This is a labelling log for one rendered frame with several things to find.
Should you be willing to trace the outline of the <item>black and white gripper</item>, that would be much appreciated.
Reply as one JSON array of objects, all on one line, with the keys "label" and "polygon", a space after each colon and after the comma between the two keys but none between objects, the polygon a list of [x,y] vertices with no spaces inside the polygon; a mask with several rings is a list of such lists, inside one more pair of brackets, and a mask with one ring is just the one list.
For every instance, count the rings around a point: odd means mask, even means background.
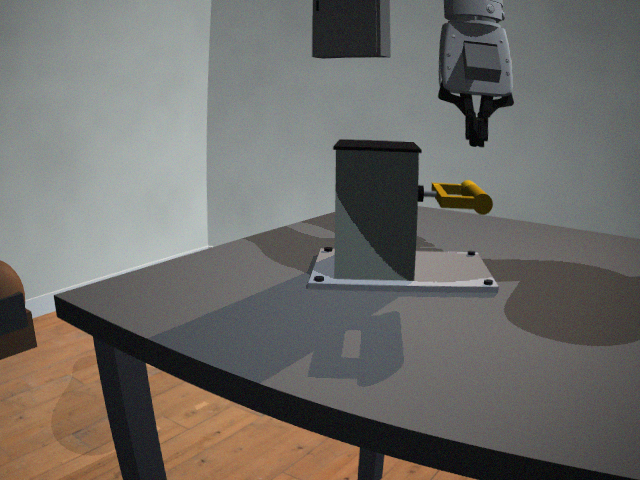
[{"label": "black and white gripper", "polygon": [[[465,79],[464,41],[497,44],[502,72],[499,83]],[[494,22],[473,19],[449,20],[443,24],[439,48],[439,85],[438,98],[455,104],[465,115],[465,137],[469,145],[484,147],[484,141],[488,141],[488,118],[498,108],[514,104],[512,65],[505,29]],[[454,93],[452,91],[460,96],[451,94]],[[478,117],[474,112],[472,95],[481,96]],[[493,96],[502,98],[493,100]]]}]

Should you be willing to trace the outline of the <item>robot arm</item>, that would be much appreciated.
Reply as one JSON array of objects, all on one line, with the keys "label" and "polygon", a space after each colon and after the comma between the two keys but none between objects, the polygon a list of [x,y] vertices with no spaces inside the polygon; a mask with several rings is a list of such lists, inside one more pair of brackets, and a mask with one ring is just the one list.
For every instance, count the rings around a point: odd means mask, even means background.
[{"label": "robot arm", "polygon": [[[501,7],[502,0],[444,0],[444,17],[498,23],[505,18]],[[497,44],[464,41],[463,62],[465,79],[499,83],[501,64]]]}]

